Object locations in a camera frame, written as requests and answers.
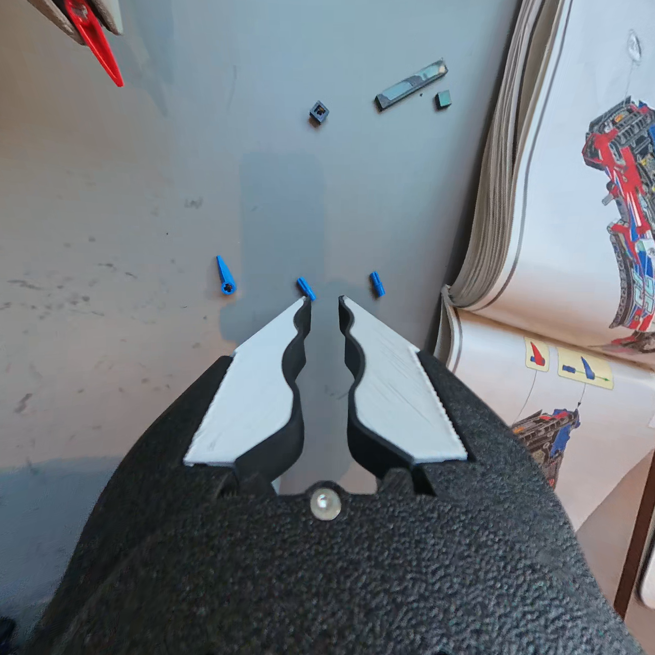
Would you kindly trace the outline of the instruction booklet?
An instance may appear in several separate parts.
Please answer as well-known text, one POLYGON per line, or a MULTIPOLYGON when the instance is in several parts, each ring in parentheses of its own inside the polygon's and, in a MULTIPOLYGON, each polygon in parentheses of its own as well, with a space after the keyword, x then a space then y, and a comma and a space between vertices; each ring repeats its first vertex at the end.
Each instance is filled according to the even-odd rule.
POLYGON ((435 354, 574 529, 654 450, 654 2, 525 1, 435 354))

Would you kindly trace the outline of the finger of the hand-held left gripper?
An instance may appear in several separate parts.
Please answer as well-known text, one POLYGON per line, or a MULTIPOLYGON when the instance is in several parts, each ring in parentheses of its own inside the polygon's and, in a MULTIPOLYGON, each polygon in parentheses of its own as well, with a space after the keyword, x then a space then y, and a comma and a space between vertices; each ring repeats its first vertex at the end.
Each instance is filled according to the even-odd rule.
POLYGON ((74 42, 86 46, 77 28, 71 22, 63 1, 28 1, 28 3, 74 42))
POLYGON ((116 36, 124 33, 119 1, 86 1, 102 26, 116 36))

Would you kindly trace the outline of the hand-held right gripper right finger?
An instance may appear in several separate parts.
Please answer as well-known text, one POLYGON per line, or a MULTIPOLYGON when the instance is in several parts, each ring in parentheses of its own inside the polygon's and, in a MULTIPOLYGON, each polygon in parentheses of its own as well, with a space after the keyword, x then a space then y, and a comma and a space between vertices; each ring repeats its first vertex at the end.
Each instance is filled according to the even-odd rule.
POLYGON ((468 452, 418 347, 346 295, 339 298, 348 391, 348 448, 378 479, 395 468, 466 461, 468 452))

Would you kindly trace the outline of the red pointed toy piece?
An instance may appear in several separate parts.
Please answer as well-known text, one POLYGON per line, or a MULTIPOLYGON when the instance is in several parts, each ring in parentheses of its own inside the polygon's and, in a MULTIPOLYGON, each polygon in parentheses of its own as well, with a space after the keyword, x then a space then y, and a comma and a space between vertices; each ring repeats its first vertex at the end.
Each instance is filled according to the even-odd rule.
POLYGON ((105 36, 105 28, 102 26, 99 14, 94 9, 92 2, 64 1, 63 7, 74 29, 82 38, 84 45, 93 53, 115 85, 122 88, 125 83, 119 64, 111 50, 110 43, 105 36))

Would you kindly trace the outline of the long grey-blue toy plate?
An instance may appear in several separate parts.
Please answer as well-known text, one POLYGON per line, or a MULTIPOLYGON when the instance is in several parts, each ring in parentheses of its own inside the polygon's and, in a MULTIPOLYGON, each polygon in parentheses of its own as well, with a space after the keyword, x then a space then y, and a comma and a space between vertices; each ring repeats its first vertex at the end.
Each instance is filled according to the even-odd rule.
POLYGON ((410 95, 445 77, 447 73, 448 67, 443 58, 429 64, 377 94, 374 100, 377 110, 382 112, 389 109, 410 95))

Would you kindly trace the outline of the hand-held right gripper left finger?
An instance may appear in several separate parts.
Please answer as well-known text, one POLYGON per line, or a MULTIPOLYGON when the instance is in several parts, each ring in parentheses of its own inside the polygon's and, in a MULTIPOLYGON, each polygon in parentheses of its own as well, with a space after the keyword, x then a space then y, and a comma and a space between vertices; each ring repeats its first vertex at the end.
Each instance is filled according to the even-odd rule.
POLYGON ((277 480, 299 459, 304 421, 297 377, 305 366, 312 302, 303 297, 238 346, 183 463, 277 480))

